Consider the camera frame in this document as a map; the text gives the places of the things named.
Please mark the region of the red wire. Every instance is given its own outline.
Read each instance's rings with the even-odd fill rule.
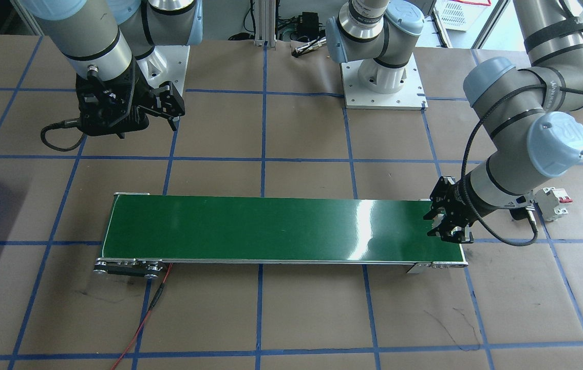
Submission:
[[[463,4],[471,4],[471,5],[485,5],[486,7],[492,5],[493,3],[491,2],[491,0],[487,0],[487,4],[484,3],[474,3],[474,2],[466,2],[466,0],[453,0],[454,2],[459,2],[459,3],[463,3]]]
[[[166,275],[164,276],[164,279],[161,282],[162,284],[166,283],[167,276],[170,274],[171,269],[172,269],[172,263],[169,263],[167,271],[166,271]],[[116,360],[116,362],[113,363],[111,370],[115,370],[116,367],[118,367],[118,364],[120,363],[120,361],[122,361],[122,359],[125,357],[127,352],[129,352],[129,349],[131,348],[131,346],[134,345],[134,342],[136,342],[136,338],[138,338],[138,334],[141,332],[141,330],[143,330],[143,326],[145,326],[145,321],[147,321],[147,319],[150,317],[151,313],[152,313],[152,309],[148,309],[147,312],[145,313],[143,321],[141,321],[141,325],[138,326],[138,328],[136,329],[136,333],[134,334],[134,337],[131,339],[131,342],[129,342],[129,346],[127,346],[127,348],[125,348],[125,351],[123,351],[122,354],[120,355],[120,357]]]

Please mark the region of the grid line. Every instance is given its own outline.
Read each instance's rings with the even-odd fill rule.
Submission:
[[[0,129],[2,128],[2,124],[3,124],[4,120],[6,119],[6,116],[8,115],[8,112],[9,112],[10,108],[12,107],[13,102],[15,101],[17,93],[19,92],[20,87],[22,86],[22,82],[24,82],[24,78],[26,77],[26,73],[29,72],[29,68],[31,66],[31,63],[33,63],[33,58],[35,58],[35,54],[38,51],[38,48],[40,47],[40,43],[42,43],[42,40],[43,40],[43,36],[40,36],[38,38],[38,41],[35,43],[35,47],[33,48],[33,51],[31,52],[31,57],[26,62],[26,66],[24,67],[24,71],[22,72],[22,75],[20,76],[20,79],[17,82],[17,86],[15,87],[15,89],[13,89],[12,95],[10,96],[10,100],[8,101],[8,104],[6,105],[4,112],[2,113],[2,117],[0,117]]]
[[[268,42],[264,42],[264,61],[261,77],[261,175],[260,197],[266,196],[266,88],[268,78]],[[261,312],[264,305],[264,265],[257,267],[257,316],[255,334],[254,369],[261,368]]]
[[[432,162],[435,164],[435,171],[437,172],[437,176],[442,176],[442,170],[440,169],[440,165],[437,161],[437,154],[435,152],[435,145],[432,142],[432,136],[430,135],[430,128],[428,126],[428,118],[426,118],[426,106],[424,103],[421,103],[421,119],[423,120],[423,127],[426,129],[426,137],[428,138],[428,145],[430,147],[430,154],[432,155]]]
[[[348,113],[346,112],[346,108],[342,107],[342,112],[344,114],[344,127],[346,128],[346,145],[348,148],[348,164],[350,166],[350,182],[351,186],[353,187],[353,199],[359,199],[358,196],[358,185],[357,181],[355,180],[355,165],[353,162],[353,149],[351,146],[350,141],[350,128],[348,127]]]
[[[558,268],[558,272],[561,274],[561,278],[563,279],[563,284],[566,287],[566,291],[568,291],[568,295],[570,297],[571,304],[575,309],[577,314],[577,318],[583,330],[583,314],[581,313],[581,309],[579,308],[577,298],[575,297],[574,293],[572,292],[572,288],[568,281],[568,276],[566,276],[566,272],[563,269],[563,265],[561,264],[561,258],[558,257],[558,252],[556,251],[556,247],[554,246],[554,241],[549,234],[549,230],[547,229],[547,223],[544,221],[544,217],[542,216],[542,210],[540,209],[540,205],[536,208],[538,211],[538,216],[542,221],[542,229],[544,231],[545,236],[547,236],[547,242],[549,243],[549,248],[552,250],[552,254],[554,255],[554,262],[556,262],[556,267]]]
[[[141,323],[145,319],[145,315],[147,314],[148,303],[150,301],[150,292],[152,290],[152,280],[147,279],[147,283],[145,283],[145,293],[143,294],[143,305],[141,306]],[[138,368],[138,353],[141,351],[141,343],[143,342],[143,333],[145,332],[146,325],[143,326],[141,331],[136,336],[136,346],[134,346],[134,360],[131,362],[131,370],[136,370]]]
[[[369,286],[369,270],[367,265],[362,265],[362,276],[364,277],[364,293],[367,297],[367,311],[369,311],[369,326],[371,327],[371,344],[373,344],[373,358],[376,370],[381,370],[380,352],[378,349],[378,333],[375,329],[375,316],[373,314],[373,302],[371,300],[371,287]]]
[[[528,342],[528,343],[500,343],[489,344],[490,349],[528,349],[528,348],[564,348],[583,347],[583,341],[573,342]],[[262,349],[261,356],[302,356],[320,354],[373,354],[380,353],[408,353],[408,352],[459,352],[477,351],[482,347],[476,344],[465,344],[460,346],[407,346],[407,347],[356,347],[356,348],[318,348],[318,349]],[[257,351],[154,351],[139,352],[138,354],[128,353],[125,358],[230,358],[230,357],[254,357]],[[22,354],[22,355],[0,355],[0,361],[34,360],[104,360],[115,359],[119,353],[76,353],[76,354]]]
[[[0,88],[0,91],[13,91],[12,98],[9,101],[9,105],[7,106],[4,115],[0,120],[0,127],[2,125],[2,121],[5,119],[5,115],[10,109],[12,105],[12,101],[14,100],[18,91],[54,91],[54,92],[72,92],[75,91],[74,89],[34,89],[34,88],[22,88],[21,82],[24,79],[28,68],[33,61],[33,57],[40,45],[42,38],[38,40],[33,53],[31,54],[31,59],[24,70],[24,73],[21,77],[21,81],[18,83],[18,87],[16,88]],[[40,279],[42,278],[42,272],[44,270],[44,266],[46,263],[47,255],[51,250],[52,246],[66,246],[71,244],[86,244],[86,245],[100,245],[101,242],[98,241],[68,241],[68,242],[55,242],[52,240],[53,235],[55,234],[56,227],[60,220],[61,213],[64,208],[64,204],[66,201],[66,197],[68,196],[68,192],[70,190],[71,182],[73,181],[74,175],[76,173],[76,169],[78,166],[78,162],[80,159],[144,159],[144,160],[167,160],[168,167],[166,171],[166,180],[164,185],[164,194],[167,193],[167,185],[170,180],[170,171],[172,168],[173,161],[261,161],[261,196],[265,194],[265,163],[266,161],[270,162],[349,162],[351,168],[351,175],[352,175],[352,185],[353,185],[353,192],[354,198],[357,199],[357,190],[355,187],[355,172],[354,172],[354,163],[355,162],[424,162],[424,163],[434,163],[438,174],[441,175],[441,170],[439,168],[440,163],[460,163],[460,161],[447,161],[447,160],[439,160],[437,159],[437,155],[435,155],[435,148],[432,142],[432,137],[430,136],[430,131],[428,128],[427,118],[425,117],[424,109],[421,110],[421,114],[423,116],[423,120],[425,123],[425,128],[427,130],[427,136],[429,138],[429,145],[432,151],[433,159],[429,160],[406,160],[406,159],[353,159],[352,157],[352,150],[350,147],[350,132],[348,128],[348,118],[347,112],[345,108],[343,109],[343,113],[345,116],[345,130],[347,133],[347,145],[349,151],[348,159],[311,159],[311,158],[266,158],[266,95],[282,95],[282,96],[333,96],[336,98],[342,98],[343,95],[341,94],[332,94],[332,93],[293,93],[293,92],[284,92],[284,91],[266,91],[266,68],[267,68],[267,56],[266,56],[266,48],[264,48],[265,54],[265,65],[264,65],[264,88],[263,91],[240,91],[240,90],[209,90],[209,89],[187,89],[188,92],[206,92],[206,93],[224,93],[224,94],[262,94],[263,104],[262,104],[262,155],[261,158],[236,158],[236,157],[226,157],[226,158],[214,158],[214,157],[175,157],[174,156],[174,145],[175,145],[175,138],[177,133],[174,133],[174,140],[171,146],[171,152],[168,157],[141,157],[141,156],[85,156],[82,155],[82,150],[84,147],[84,143],[79,149],[77,155],[51,155],[51,156],[38,156],[38,155],[0,155],[0,158],[38,158],[38,159],[74,159],[75,164],[73,165],[70,178],[68,179],[68,186],[64,192],[63,199],[59,206],[59,213],[57,215],[57,219],[54,221],[54,228],[52,229],[50,240],[49,241],[5,241],[0,242],[0,244],[4,245],[40,245],[40,246],[47,246],[45,249],[45,253],[43,255],[43,260],[41,262],[41,267],[39,269],[38,276],[36,277],[36,281],[33,286],[33,291],[30,299],[30,304],[28,305],[27,311],[25,313],[25,317],[22,323],[21,334],[18,336],[18,340],[16,341],[16,346],[14,351],[10,355],[0,355],[0,360],[10,360],[9,369],[14,366],[14,362],[16,360],[80,360],[80,359],[109,359],[109,358],[117,358],[119,354],[24,354],[19,355],[19,345],[21,345],[21,340],[24,335],[24,331],[26,330],[26,326],[28,325],[28,317],[30,315],[30,309],[32,308],[33,302],[35,301],[35,295],[37,293],[38,285],[40,284]],[[474,57],[476,65],[479,65],[478,58],[472,50],[472,56]],[[466,98],[444,98],[444,97],[426,97],[427,100],[449,100],[449,101],[467,101]],[[576,299],[571,291],[571,287],[569,286],[568,279],[566,274],[563,270],[562,265],[560,264],[560,260],[557,256],[556,249],[554,248],[554,244],[557,243],[583,243],[583,239],[552,239],[551,236],[548,234],[547,227],[544,224],[543,220],[543,229],[545,231],[545,235],[547,236],[546,239],[539,239],[538,242],[548,243],[552,252],[554,253],[554,258],[556,259],[557,266],[559,267],[559,272],[561,273],[561,277],[563,278],[564,284],[568,290],[568,293],[571,297],[572,304],[575,306],[575,310],[577,311],[578,318],[583,328],[583,318],[581,316],[580,310],[578,308],[578,304]],[[495,239],[479,239],[479,242],[498,242]],[[375,334],[375,319],[373,317],[373,307],[371,306],[371,297],[370,291],[368,289],[368,276],[367,276],[367,269],[366,265],[363,265],[363,276],[365,279],[366,284],[366,291],[367,291],[367,304],[369,305],[369,318],[371,323],[371,330],[372,330],[372,344],[373,347],[362,347],[362,348],[351,348],[351,349],[340,349],[340,348],[323,348],[323,349],[261,349],[261,294],[262,294],[262,282],[263,282],[263,265],[259,265],[259,272],[258,272],[258,328],[257,328],[257,344],[256,344],[256,351],[182,351],[182,352],[139,352],[139,345],[142,337],[139,336],[137,342],[136,352],[133,354],[127,354],[126,358],[134,359],[132,363],[132,368],[137,367],[137,360],[139,358],[200,358],[200,357],[235,357],[235,356],[242,356],[242,357],[251,357],[254,356],[256,358],[256,368],[259,368],[259,363],[261,356],[279,356],[279,355],[303,355],[303,354],[349,354],[349,353],[373,353],[376,356],[376,366],[380,368],[380,357],[378,353],[385,352],[385,353],[396,353],[396,352],[434,352],[434,351],[458,351],[463,348],[463,346],[425,346],[425,347],[378,347],[378,342]],[[510,344],[489,344],[486,342],[486,335],[484,333],[484,327],[482,325],[482,319],[479,311],[479,307],[476,301],[476,297],[474,294],[474,288],[472,285],[471,277],[469,275],[469,271],[465,269],[465,276],[467,279],[467,284],[470,290],[470,295],[472,296],[472,301],[474,304],[474,309],[477,315],[477,320],[479,321],[479,328],[481,330],[482,338],[484,341],[483,348],[486,351],[486,355],[488,358],[489,365],[491,369],[494,369],[494,364],[491,359],[490,350],[491,349],[512,349],[512,348],[533,348],[533,347],[578,347],[583,346],[583,341],[580,342],[545,342],[545,343],[510,343]],[[144,307],[147,302],[147,295],[149,294],[150,290],[150,282],[148,282],[146,286],[146,293],[144,297]],[[477,346],[465,346],[465,349],[476,349]]]
[[[181,122],[178,123],[178,128],[172,134],[172,139],[170,141],[170,154],[168,159],[168,164],[166,167],[166,178],[164,180],[164,187],[161,192],[162,195],[167,195],[168,186],[170,185],[170,173],[172,171],[172,162],[173,156],[175,154],[175,147],[177,145],[177,136],[179,131],[181,130]],[[145,319],[145,315],[147,314],[148,304],[150,301],[150,293],[152,291],[152,281],[148,279],[147,283],[145,284],[145,293],[143,294],[143,306],[141,307],[141,321]],[[143,334],[145,333],[145,326],[140,333],[138,333],[136,337],[136,346],[134,347],[134,353],[138,354],[141,351],[141,344],[143,342]],[[136,370],[138,368],[138,358],[134,358],[131,362],[131,370]]]
[[[490,344],[488,343],[488,336],[485,332],[485,326],[483,325],[483,318],[481,316],[481,310],[479,309],[479,301],[476,298],[476,293],[474,293],[474,283],[472,283],[472,276],[469,274],[469,267],[465,267],[464,270],[469,296],[472,298],[472,306],[474,307],[474,313],[476,314],[476,321],[479,323],[479,332],[481,333],[482,340],[481,347],[485,351],[485,356],[488,360],[488,366],[490,367],[490,370],[495,370],[495,362],[493,361],[493,355],[490,351]]]
[[[12,351],[12,358],[10,359],[10,363],[8,366],[8,370],[12,370],[15,366],[15,359],[19,354],[20,347],[22,345],[22,340],[24,339],[24,333],[26,332],[26,327],[29,323],[29,319],[31,317],[31,310],[33,309],[33,305],[35,304],[35,297],[37,295],[38,288],[40,287],[40,281],[42,280],[43,272],[45,271],[45,265],[47,264],[47,258],[49,257],[49,252],[51,251],[52,241],[54,241],[54,235],[56,234],[56,230],[59,227],[59,222],[61,222],[61,215],[63,215],[63,209],[65,208],[65,203],[68,199],[68,194],[70,194],[70,188],[72,185],[72,181],[74,180],[74,176],[77,172],[77,168],[79,167],[79,162],[81,161],[81,153],[84,150],[85,146],[85,139],[82,140],[81,145],[79,145],[79,152],[77,153],[77,158],[72,166],[70,171],[70,178],[68,178],[68,183],[65,187],[65,191],[63,192],[63,198],[61,199],[61,204],[59,204],[59,210],[56,213],[56,218],[54,219],[54,225],[52,226],[51,233],[49,234],[49,240],[47,242],[47,246],[45,247],[45,252],[43,253],[42,260],[40,262],[40,267],[38,268],[38,274],[35,277],[35,283],[33,283],[33,289],[31,290],[31,297],[29,298],[29,303],[26,306],[26,311],[24,313],[24,318],[22,319],[22,325],[20,327],[20,332],[18,333],[17,339],[15,340],[15,346]]]

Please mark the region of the conveyor belt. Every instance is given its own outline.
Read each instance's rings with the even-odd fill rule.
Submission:
[[[431,223],[421,216],[429,206],[429,201],[117,194],[97,270],[152,271],[168,262],[398,264],[419,272],[467,266],[460,245],[426,236]]]

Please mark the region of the white mounting plate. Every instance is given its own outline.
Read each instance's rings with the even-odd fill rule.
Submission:
[[[420,110],[428,107],[414,54],[406,65],[404,86],[394,94],[378,94],[364,86],[358,78],[361,63],[362,61],[341,63],[346,108]]]
[[[166,70],[155,77],[145,76],[148,85],[152,88],[159,87],[166,81],[175,83],[179,94],[183,96],[184,82],[186,81],[186,66],[189,64],[190,46],[166,45],[157,46],[157,51],[162,54],[166,60]]]

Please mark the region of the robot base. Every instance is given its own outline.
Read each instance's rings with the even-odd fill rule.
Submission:
[[[428,107],[414,55],[406,65],[404,87],[394,94],[378,94],[364,86],[358,78],[361,64],[362,61],[341,64],[346,108],[420,110]]]

